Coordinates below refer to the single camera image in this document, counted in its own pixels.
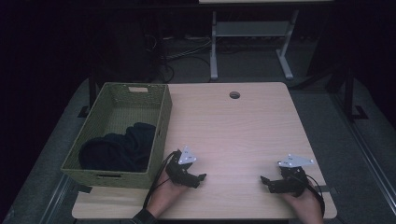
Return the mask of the black metal stand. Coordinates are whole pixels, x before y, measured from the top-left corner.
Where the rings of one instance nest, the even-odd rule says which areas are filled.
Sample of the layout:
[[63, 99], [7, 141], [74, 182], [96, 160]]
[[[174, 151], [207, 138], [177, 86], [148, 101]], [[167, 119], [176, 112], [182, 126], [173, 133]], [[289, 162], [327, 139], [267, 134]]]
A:
[[79, 118], [86, 118], [92, 107], [93, 104], [96, 100], [96, 96], [97, 96], [97, 81], [96, 81], [96, 75], [95, 73], [90, 73], [89, 77], [88, 77], [88, 87], [89, 87], [89, 104], [83, 106], [78, 114]]
[[368, 119], [367, 114], [359, 105], [353, 105], [354, 97], [354, 75], [350, 67], [345, 73], [345, 91], [344, 91], [344, 113], [350, 122], [356, 119]]

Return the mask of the grey metal floor rail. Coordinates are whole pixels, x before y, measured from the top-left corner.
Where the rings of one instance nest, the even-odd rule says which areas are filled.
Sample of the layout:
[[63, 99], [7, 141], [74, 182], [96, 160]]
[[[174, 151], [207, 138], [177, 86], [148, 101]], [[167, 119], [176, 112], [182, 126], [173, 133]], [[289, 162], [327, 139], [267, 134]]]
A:
[[375, 183], [381, 190], [390, 210], [394, 216], [396, 216], [396, 188], [391, 185], [387, 175], [383, 171], [356, 123], [357, 120], [364, 119], [363, 113], [360, 111], [358, 115], [349, 115], [345, 109], [344, 103], [338, 95], [332, 94], [331, 99], [334, 103], [334, 107], [340, 113], [340, 117], [343, 119], [355, 142], [359, 146], [363, 159], [372, 173]]
[[57, 187], [52, 192], [49, 203], [39, 221], [39, 224], [53, 224], [53, 220], [64, 201], [64, 197], [67, 194], [70, 185], [70, 177], [62, 175]]

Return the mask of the person's right hand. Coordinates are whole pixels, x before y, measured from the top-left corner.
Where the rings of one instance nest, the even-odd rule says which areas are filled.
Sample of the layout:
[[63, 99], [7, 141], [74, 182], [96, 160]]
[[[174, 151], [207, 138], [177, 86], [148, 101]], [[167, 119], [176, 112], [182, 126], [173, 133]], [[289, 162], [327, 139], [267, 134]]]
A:
[[320, 202], [310, 189], [305, 189], [299, 197], [288, 193], [283, 193], [280, 197], [292, 208], [303, 224], [324, 224]]

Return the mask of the white metal rack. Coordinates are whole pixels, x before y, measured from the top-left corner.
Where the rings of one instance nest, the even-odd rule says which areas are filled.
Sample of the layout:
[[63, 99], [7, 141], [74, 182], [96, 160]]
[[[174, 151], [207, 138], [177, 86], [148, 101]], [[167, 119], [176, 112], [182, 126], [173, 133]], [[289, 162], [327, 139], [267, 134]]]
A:
[[333, 0], [198, 0], [205, 7], [252, 7], [255, 10], [269, 7], [291, 7], [291, 14], [283, 21], [219, 21], [218, 9], [212, 11], [211, 23], [211, 51], [210, 51], [210, 79], [219, 78], [217, 41], [221, 37], [282, 37], [283, 45], [276, 50], [286, 80], [293, 80], [294, 76], [287, 61], [287, 50], [292, 38], [296, 22], [303, 5], [328, 4]]

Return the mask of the dark cloth garment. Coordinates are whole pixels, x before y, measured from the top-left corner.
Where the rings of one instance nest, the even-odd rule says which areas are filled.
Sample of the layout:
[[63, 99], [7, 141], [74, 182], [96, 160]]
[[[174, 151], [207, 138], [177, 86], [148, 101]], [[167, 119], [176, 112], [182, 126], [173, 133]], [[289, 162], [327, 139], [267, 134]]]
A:
[[149, 165], [156, 127], [137, 122], [124, 134], [109, 133], [84, 143], [78, 154], [86, 170], [143, 173]]

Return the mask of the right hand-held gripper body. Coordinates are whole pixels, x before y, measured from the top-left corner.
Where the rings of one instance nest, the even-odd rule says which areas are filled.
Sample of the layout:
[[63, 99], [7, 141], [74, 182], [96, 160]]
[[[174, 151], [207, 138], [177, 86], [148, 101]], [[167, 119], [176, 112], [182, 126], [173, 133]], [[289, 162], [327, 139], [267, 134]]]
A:
[[312, 159], [289, 154], [277, 164], [282, 179], [276, 181], [275, 192], [292, 193], [295, 197], [299, 197], [308, 185], [308, 179], [303, 167], [313, 165], [314, 161]]

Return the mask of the person's left hand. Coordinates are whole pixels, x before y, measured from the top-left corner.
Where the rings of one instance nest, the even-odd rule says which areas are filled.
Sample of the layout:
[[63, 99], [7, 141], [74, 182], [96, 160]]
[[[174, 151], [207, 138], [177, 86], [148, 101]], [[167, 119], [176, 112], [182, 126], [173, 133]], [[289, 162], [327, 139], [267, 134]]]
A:
[[146, 209], [155, 218], [159, 218], [188, 189], [186, 186], [173, 183], [169, 179], [168, 174], [163, 171], [156, 189], [151, 194]]

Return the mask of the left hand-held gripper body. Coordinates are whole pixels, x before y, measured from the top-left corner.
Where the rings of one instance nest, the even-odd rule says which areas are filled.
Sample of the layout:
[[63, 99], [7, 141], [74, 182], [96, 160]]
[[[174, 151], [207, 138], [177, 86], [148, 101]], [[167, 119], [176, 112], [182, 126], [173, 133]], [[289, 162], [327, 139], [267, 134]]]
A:
[[185, 186], [186, 181], [194, 181], [188, 169], [196, 162], [197, 158], [193, 155], [189, 147], [183, 147], [173, 152], [171, 160], [165, 168], [165, 172], [173, 183]]

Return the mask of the green woven basket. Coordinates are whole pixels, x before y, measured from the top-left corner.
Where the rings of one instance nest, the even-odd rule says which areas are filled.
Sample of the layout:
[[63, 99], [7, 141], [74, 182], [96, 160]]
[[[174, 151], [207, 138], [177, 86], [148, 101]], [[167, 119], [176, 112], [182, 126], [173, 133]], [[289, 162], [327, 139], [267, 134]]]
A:
[[[148, 189], [159, 171], [172, 111], [165, 84], [107, 82], [85, 119], [61, 171], [85, 186]], [[137, 122], [155, 127], [148, 166], [141, 172], [89, 170], [81, 167], [79, 152], [86, 142], [109, 133], [124, 134]]]

